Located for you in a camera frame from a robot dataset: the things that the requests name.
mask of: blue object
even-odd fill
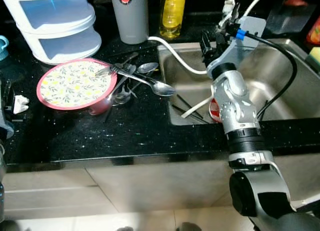
[[[8,55],[7,47],[9,45],[9,40],[5,37],[0,35],[0,61],[4,60]]]
[[[246,36],[246,31],[242,30],[242,29],[238,29],[238,32],[236,33],[236,38],[239,39],[239,40],[244,40],[245,39],[245,36]]]

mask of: floral plate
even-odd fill
[[[96,72],[108,66],[93,58],[62,63],[40,79],[36,95],[41,103],[56,110],[77,110],[94,105],[107,97],[116,85],[115,73],[96,77]]]

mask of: white cable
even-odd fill
[[[159,43],[163,44],[172,54],[173,56],[179,61],[180,64],[182,64],[183,67],[185,67],[190,72],[196,74],[196,75],[206,75],[207,71],[198,71],[190,67],[180,56],[177,54],[177,52],[170,46],[169,43],[167,43],[164,39],[160,37],[151,36],[148,38],[150,41],[158,41]]]
[[[248,14],[250,13],[250,11],[253,9],[253,7],[259,2],[260,0],[253,0],[253,2],[249,5],[249,7],[246,9],[246,11],[244,12],[243,16],[248,16]]]
[[[213,85],[210,86],[210,90],[211,90],[211,96],[210,97],[206,98],[205,100],[201,101],[200,103],[196,104],[195,106],[193,106],[192,108],[187,110],[185,113],[183,113],[181,115],[181,118],[185,119],[190,114],[192,114],[194,111],[200,109],[203,105],[209,103],[215,96],[215,91],[214,91],[214,86]]]

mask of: blue connector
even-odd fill
[[[244,31],[244,30],[242,30],[242,29],[238,29],[238,32],[236,33],[236,36],[235,36],[235,38],[236,39],[239,39],[239,40],[244,40],[245,39],[245,36],[246,36],[246,33],[247,33],[247,31]]]

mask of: floor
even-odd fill
[[[201,231],[253,231],[252,223],[233,207],[18,220],[20,231],[175,231],[184,222]]]

